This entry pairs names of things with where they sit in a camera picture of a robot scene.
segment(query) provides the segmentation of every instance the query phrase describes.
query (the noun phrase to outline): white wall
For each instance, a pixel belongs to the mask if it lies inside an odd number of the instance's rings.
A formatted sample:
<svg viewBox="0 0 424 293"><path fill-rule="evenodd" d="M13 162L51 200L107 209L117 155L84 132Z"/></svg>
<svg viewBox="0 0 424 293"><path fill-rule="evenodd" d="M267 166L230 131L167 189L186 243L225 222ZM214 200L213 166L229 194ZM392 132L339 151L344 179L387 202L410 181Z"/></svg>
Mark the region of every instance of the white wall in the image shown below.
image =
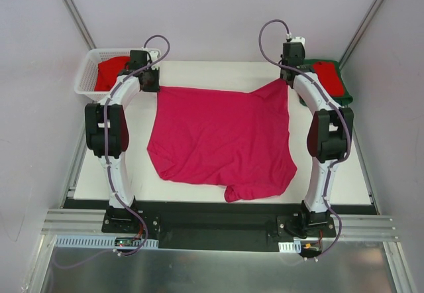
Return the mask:
<svg viewBox="0 0 424 293"><path fill-rule="evenodd" d="M0 292L22 292L49 207L58 205L83 99L87 52L62 0L0 0Z"/></svg>
<svg viewBox="0 0 424 293"><path fill-rule="evenodd" d="M400 220L424 287L424 0L387 0L343 69L355 127L384 214Z"/></svg>
<svg viewBox="0 0 424 293"><path fill-rule="evenodd" d="M173 60L262 61L258 33L275 18L306 38L310 58L338 60L373 0L74 1L98 48L131 48L161 33L170 39ZM275 60L283 32L276 25L264 35Z"/></svg>

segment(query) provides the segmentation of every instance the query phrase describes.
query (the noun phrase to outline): metal panel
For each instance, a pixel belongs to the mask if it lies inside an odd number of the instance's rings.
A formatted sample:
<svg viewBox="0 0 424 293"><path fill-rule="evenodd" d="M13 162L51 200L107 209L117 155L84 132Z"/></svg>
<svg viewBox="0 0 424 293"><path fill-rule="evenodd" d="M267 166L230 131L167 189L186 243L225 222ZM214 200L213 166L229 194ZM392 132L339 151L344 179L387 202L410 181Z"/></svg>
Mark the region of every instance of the metal panel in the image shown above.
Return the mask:
<svg viewBox="0 0 424 293"><path fill-rule="evenodd" d="M62 265L95 249L56 249ZM53 269L44 291L71 292L396 292L381 243L339 243L318 262L291 253L145 250L105 253L71 270Z"/></svg>

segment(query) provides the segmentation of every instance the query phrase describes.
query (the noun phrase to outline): pink cloth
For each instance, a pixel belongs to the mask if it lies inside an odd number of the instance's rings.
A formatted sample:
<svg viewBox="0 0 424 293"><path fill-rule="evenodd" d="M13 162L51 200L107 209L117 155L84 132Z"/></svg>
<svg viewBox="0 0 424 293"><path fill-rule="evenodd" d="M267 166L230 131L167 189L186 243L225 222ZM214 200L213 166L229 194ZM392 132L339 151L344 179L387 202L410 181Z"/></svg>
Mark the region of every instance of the pink cloth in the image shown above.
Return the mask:
<svg viewBox="0 0 424 293"><path fill-rule="evenodd" d="M164 180L224 185L225 200L281 195L296 173L288 88L251 93L161 87L147 150Z"/></svg>

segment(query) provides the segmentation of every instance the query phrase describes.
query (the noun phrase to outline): white table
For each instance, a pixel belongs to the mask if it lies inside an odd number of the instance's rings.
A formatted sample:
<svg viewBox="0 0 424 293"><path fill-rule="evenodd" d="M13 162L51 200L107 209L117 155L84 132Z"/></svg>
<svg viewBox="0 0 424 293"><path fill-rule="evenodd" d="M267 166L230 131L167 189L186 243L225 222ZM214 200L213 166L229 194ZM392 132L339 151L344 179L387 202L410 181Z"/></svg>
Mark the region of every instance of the white table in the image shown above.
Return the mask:
<svg viewBox="0 0 424 293"><path fill-rule="evenodd" d="M160 71L162 86L254 91L279 76L279 69L263 62L164 62ZM296 92L289 89L290 152L297 173L281 196L239 202L300 203L309 185L312 158L306 147L306 137L312 116L299 102ZM225 202L224 186L191 185L164 181L159 178L147 153L147 144L156 116L156 94L140 92L127 107L125 117L130 133L127 170L137 200L173 202ZM109 194L102 167L91 150L87 150L74 198L107 200ZM350 158L337 170L331 194L332 204L369 205L355 145Z"/></svg>

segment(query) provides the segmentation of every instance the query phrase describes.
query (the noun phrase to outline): plastic laundry basket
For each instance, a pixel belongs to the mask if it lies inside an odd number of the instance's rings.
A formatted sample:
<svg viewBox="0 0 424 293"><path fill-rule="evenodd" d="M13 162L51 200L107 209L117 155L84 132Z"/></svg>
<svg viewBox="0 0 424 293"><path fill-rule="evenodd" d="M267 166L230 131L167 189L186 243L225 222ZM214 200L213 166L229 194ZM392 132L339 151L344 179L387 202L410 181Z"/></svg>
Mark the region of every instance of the plastic laundry basket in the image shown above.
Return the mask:
<svg viewBox="0 0 424 293"><path fill-rule="evenodd" d="M94 91L94 87L97 81L97 74L99 72L97 65L100 62L106 61L116 56L129 56L131 50L140 50L140 48L104 48L90 50L79 67L78 74L75 78L75 92L77 94L84 94L94 101L100 101L103 99L108 92ZM149 48L149 50L158 51L160 53L158 49Z"/></svg>

